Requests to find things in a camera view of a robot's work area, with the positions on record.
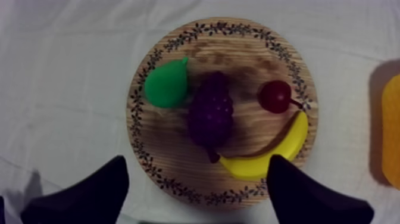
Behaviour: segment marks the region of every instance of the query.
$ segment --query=cherry stem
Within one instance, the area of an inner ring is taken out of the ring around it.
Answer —
[[[303,105],[301,103],[295,101],[294,99],[290,99],[290,102],[292,104],[295,104],[296,106],[298,106],[300,110],[303,109]]]
[[[213,149],[207,148],[207,154],[211,163],[220,161],[221,156],[218,155]]]

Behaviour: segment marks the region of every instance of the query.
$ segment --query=plastic fruit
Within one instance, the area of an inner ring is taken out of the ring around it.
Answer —
[[[393,77],[382,94],[382,170],[388,181],[400,189],[400,75]]]
[[[188,91],[188,58],[170,61],[150,72],[145,81],[147,100],[156,107],[179,106]]]
[[[219,71],[214,72],[199,87],[187,117],[191,139],[207,150],[212,163],[219,159],[214,150],[224,145],[231,135],[232,114],[227,78]]]
[[[281,155],[292,161],[302,148],[308,132],[308,119],[303,111],[299,111],[282,142],[264,154],[255,157],[225,158],[220,155],[220,163],[237,179],[258,181],[267,176],[270,159],[273,155]]]
[[[266,83],[260,93],[258,94],[258,102],[260,105],[272,112],[272,113],[283,113],[289,108],[289,104],[296,104],[299,108],[302,105],[291,98],[292,90],[284,81],[275,80]]]

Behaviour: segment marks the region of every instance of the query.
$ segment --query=yellow banana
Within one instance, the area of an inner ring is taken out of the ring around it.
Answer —
[[[237,179],[258,181],[267,176],[272,155],[281,155],[292,161],[302,148],[308,132],[307,115],[300,111],[282,142],[272,150],[255,157],[225,158],[220,163]]]

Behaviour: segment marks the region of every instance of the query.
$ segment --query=white table surface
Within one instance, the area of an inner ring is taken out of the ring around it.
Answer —
[[[117,154],[131,181],[124,219],[277,223],[269,200],[225,214],[182,204],[147,178],[129,144],[125,106],[136,67],[169,31],[213,16],[257,21],[298,50],[320,107],[303,170],[367,200],[373,223],[400,223],[400,192],[370,172],[369,96],[374,70],[400,56],[400,1],[1,0],[0,191],[10,223],[29,195],[68,187]],[[27,196],[30,179],[41,189]]]

